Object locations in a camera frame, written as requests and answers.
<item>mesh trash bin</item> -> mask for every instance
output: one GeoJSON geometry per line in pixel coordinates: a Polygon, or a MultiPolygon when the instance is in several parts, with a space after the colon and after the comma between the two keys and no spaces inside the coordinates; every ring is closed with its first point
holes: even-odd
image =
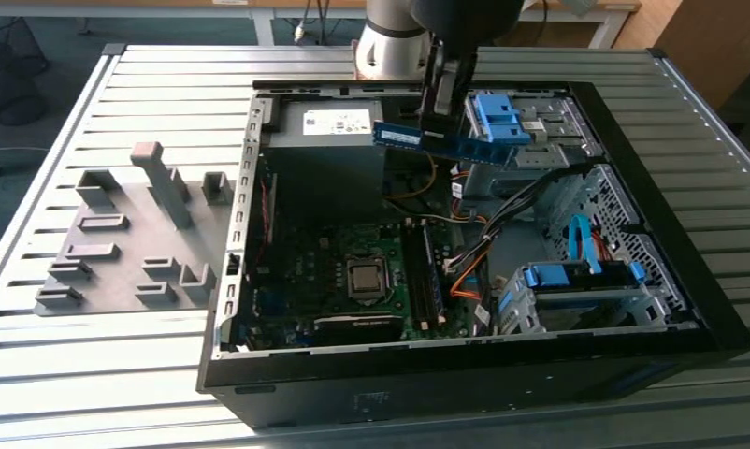
{"type": "Polygon", "coordinates": [[[29,77],[48,68],[48,58],[21,17],[0,17],[0,65],[29,77]]]}
{"type": "Polygon", "coordinates": [[[34,122],[46,111],[46,103],[32,79],[0,64],[0,124],[34,122]]]}

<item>desk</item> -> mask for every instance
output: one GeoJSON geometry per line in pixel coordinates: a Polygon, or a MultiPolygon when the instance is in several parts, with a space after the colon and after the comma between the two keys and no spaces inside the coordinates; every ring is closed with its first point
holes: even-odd
{"type": "MultiPolygon", "coordinates": [[[[481,80],[595,83],[750,327],[750,156],[668,62],[644,51],[483,49],[476,68],[481,80]]],[[[0,448],[750,447],[750,354],[605,403],[256,435],[194,392],[205,311],[32,314],[85,169],[126,174],[133,143],[158,140],[185,181],[234,178],[252,80],[352,77],[347,48],[102,56],[0,242],[0,448]]]]}
{"type": "MultiPolygon", "coordinates": [[[[0,0],[1,16],[57,17],[242,17],[254,21],[258,45],[274,45],[273,19],[300,19],[305,0],[0,0]]],[[[548,0],[549,22],[599,23],[589,47],[608,49],[640,0],[599,0],[596,7],[579,18],[548,0]]],[[[308,16],[317,17],[312,8],[308,16]]],[[[543,20],[543,6],[533,5],[520,20],[543,20]]],[[[365,0],[333,0],[329,19],[365,19],[365,0]]]]}

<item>cpu socket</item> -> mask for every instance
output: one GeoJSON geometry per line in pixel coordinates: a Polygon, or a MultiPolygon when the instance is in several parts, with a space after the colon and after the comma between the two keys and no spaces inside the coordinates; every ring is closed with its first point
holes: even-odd
{"type": "Polygon", "coordinates": [[[388,271],[384,256],[347,256],[347,288],[349,299],[364,306],[372,306],[385,298],[388,271]]]}

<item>blue clip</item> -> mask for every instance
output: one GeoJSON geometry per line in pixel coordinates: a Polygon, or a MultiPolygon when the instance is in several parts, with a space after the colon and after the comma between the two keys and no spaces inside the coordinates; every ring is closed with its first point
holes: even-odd
{"type": "Polygon", "coordinates": [[[579,251],[576,248],[577,231],[583,236],[583,259],[585,259],[585,262],[589,265],[591,272],[593,274],[600,274],[601,265],[599,264],[596,242],[589,234],[589,221],[580,213],[571,215],[571,223],[568,224],[568,259],[571,260],[576,260],[579,258],[579,251]]]}
{"type": "Polygon", "coordinates": [[[501,301],[499,301],[499,313],[504,311],[511,301],[512,301],[512,292],[508,292],[501,298],[501,301]]]}
{"type": "Polygon", "coordinates": [[[524,270],[524,277],[527,278],[528,287],[537,286],[537,275],[535,274],[535,270],[532,268],[527,268],[524,270]]]}
{"type": "Polygon", "coordinates": [[[628,270],[632,272],[632,276],[635,276],[635,280],[637,281],[637,283],[644,283],[645,282],[645,270],[644,270],[644,266],[640,265],[640,262],[637,262],[637,261],[629,262],[628,270]]]}
{"type": "Polygon", "coordinates": [[[520,112],[505,94],[479,94],[473,98],[479,120],[488,134],[488,142],[511,145],[528,144],[532,136],[524,131],[520,112]]]}
{"type": "Polygon", "coordinates": [[[532,267],[540,278],[541,287],[559,287],[568,285],[568,275],[561,265],[537,265],[532,267]]]}

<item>power supply label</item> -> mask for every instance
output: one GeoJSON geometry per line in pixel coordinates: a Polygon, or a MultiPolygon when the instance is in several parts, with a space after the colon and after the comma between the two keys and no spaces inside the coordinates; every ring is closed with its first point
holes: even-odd
{"type": "Polygon", "coordinates": [[[372,134],[372,118],[368,109],[308,110],[301,122],[304,136],[372,134]]]}

